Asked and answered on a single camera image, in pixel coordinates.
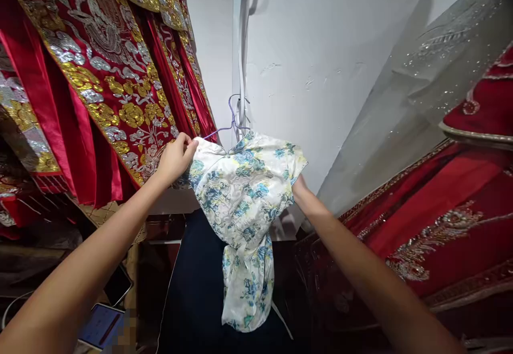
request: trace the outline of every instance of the white cable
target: white cable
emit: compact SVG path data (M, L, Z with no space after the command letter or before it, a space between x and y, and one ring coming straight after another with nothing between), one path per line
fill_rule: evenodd
M11 308L11 306L19 299L22 299L24 296L27 296L29 294L32 294L34 292L34 290L32 291L29 291L28 293L25 293L23 295L20 295L18 298L16 298L15 300L13 300L9 306L7 306L7 309L5 309L5 312L4 312L4 316L2 317L2 330L5 328L5 320L7 319L7 313L9 312L9 309Z
M240 84L240 97L239 97L239 123L241 127L246 127L246 33L247 21L249 15L249 2L248 0L240 0L240 15L239 15L239 34L238 34L238 62L239 62L239 84ZM239 129L240 133L244 136L243 130Z

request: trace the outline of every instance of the phone screen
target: phone screen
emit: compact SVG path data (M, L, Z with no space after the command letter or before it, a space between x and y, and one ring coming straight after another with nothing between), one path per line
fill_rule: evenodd
M89 320L79 334L79 340L98 349L105 349L117 336L123 323L123 311L96 304Z

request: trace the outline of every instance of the clothes hanger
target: clothes hanger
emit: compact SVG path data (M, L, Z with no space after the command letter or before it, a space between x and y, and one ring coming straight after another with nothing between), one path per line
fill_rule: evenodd
M209 137L211 137L212 135L215 135L217 132L219 131L222 131L222 130L225 130L225 129L234 129L235 131L237 129L251 129L249 127L239 127L237 125L237 122L235 121L235 112L234 112L234 109L232 108L231 106L231 98L234 97L234 96L240 96L240 94L233 94L231 95L229 98L228 98L228 106L230 107L230 111L231 111L231 125L227 128L219 128L217 131L215 132L212 132L210 135L208 136L205 136L203 139L206 140L208 139Z

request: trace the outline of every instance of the human arm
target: human arm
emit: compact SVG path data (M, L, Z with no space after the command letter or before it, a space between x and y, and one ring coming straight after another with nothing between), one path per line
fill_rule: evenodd
M157 171L63 260L14 316L0 334L0 352L73 352L82 324L133 243L148 210L185 171L197 145L181 133L166 146Z
M412 290L307 188L302 176L292 186L299 205L360 298L399 353L453 354L465 349Z

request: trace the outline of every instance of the white floral dress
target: white floral dress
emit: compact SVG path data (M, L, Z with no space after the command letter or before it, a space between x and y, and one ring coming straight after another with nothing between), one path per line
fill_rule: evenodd
M250 131L235 147L199 137L189 169L177 181L193 188L223 254L222 324L251 332L266 321L274 287L269 226L294 203L292 184L307 165L291 143Z

